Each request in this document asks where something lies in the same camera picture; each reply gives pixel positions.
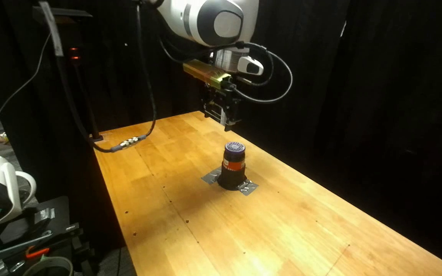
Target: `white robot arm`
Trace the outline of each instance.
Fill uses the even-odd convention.
[[[149,0],[170,29],[201,45],[215,47],[250,42],[258,15],[258,0]],[[231,73],[262,75],[263,65],[249,49],[228,48],[215,53],[214,66]]]

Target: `wooden table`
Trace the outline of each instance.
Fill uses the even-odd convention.
[[[111,147],[150,124],[103,132]],[[201,177],[247,147],[249,196]],[[138,275],[442,275],[442,260],[201,112],[96,152]]]

